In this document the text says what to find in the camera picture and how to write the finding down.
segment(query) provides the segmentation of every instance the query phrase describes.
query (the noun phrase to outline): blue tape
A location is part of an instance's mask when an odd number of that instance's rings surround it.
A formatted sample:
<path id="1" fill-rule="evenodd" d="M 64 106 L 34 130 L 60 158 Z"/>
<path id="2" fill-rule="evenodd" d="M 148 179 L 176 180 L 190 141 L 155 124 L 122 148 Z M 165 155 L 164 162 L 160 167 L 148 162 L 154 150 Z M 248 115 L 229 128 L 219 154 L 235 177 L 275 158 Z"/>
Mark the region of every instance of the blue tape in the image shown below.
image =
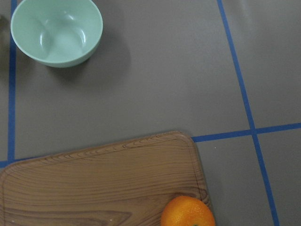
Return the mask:
<path id="1" fill-rule="evenodd" d="M 261 134 L 261 133 L 279 132 L 279 131 L 290 130 L 290 129 L 301 129 L 301 123 L 258 128 L 256 129 L 256 132 L 257 134 Z"/>
<path id="2" fill-rule="evenodd" d="M 11 15 L 17 7 L 17 1 L 11 0 Z M 16 44 L 10 35 L 9 44 L 9 90 L 8 90 L 8 162 L 15 160 L 16 128 Z"/>
<path id="3" fill-rule="evenodd" d="M 211 134 L 211 135 L 203 135 L 198 137 L 192 137 L 191 139 L 194 142 L 204 142 L 210 140 L 219 140 L 219 139 L 227 139 L 233 137 L 243 137 L 251 135 L 250 130 L 241 130 L 241 131 L 234 131 L 234 132 L 227 132 L 227 133 L 218 133 L 218 134 Z"/>
<path id="4" fill-rule="evenodd" d="M 251 133 L 252 133 L 254 147 L 255 147 L 255 150 L 256 150 L 257 159 L 258 159 L 258 163 L 259 163 L 260 170 L 261 170 L 261 175 L 262 175 L 263 182 L 264 182 L 265 189 L 266 189 L 266 193 L 267 193 L 267 196 L 268 196 L 269 207 L 270 207 L 270 210 L 271 210 L 274 226 L 279 226 L 280 224 L 279 224 L 279 220 L 278 220 L 278 215 L 277 215 L 277 211 L 276 211 L 276 206 L 275 206 L 275 202 L 274 202 L 274 198 L 273 198 L 272 189 L 271 189 L 271 186 L 270 186 L 270 183 L 269 183 L 268 173 L 267 173 L 265 165 L 264 165 L 264 160 L 263 160 L 263 156 L 262 156 L 258 136 L 257 136 L 257 133 L 256 133 L 255 123 L 254 123 L 254 120 L 253 120 L 251 107 L 250 107 L 250 103 L 249 103 L 247 92 L 246 92 L 246 87 L 245 87 L 244 80 L 243 80 L 243 77 L 242 77 L 242 73 L 241 73 L 241 70 L 240 70 L 238 57 L 237 57 L 237 54 L 236 54 L 236 51 L 235 51 L 235 46 L 234 46 L 233 39 L 232 39 L 232 36 L 231 36 L 231 32 L 230 32 L 228 20 L 226 18 L 226 13 L 225 13 L 225 10 L 224 10 L 223 4 L 222 4 L 222 0 L 217 0 L 217 4 L 218 4 L 219 10 L 220 10 L 221 17 L 222 17 L 222 22 L 223 22 L 224 29 L 225 29 L 226 36 L 227 36 L 227 40 L 228 40 L 228 43 L 229 43 L 233 64 L 234 64 L 235 71 L 236 71 L 236 74 L 237 74 L 239 87 L 240 87 L 241 95 L 242 95 L 245 110 L 246 110 L 246 115 L 247 115 L 247 118 L 248 118 Z"/>
<path id="5" fill-rule="evenodd" d="M 0 168 L 4 168 L 8 165 L 8 161 L 0 161 Z"/>

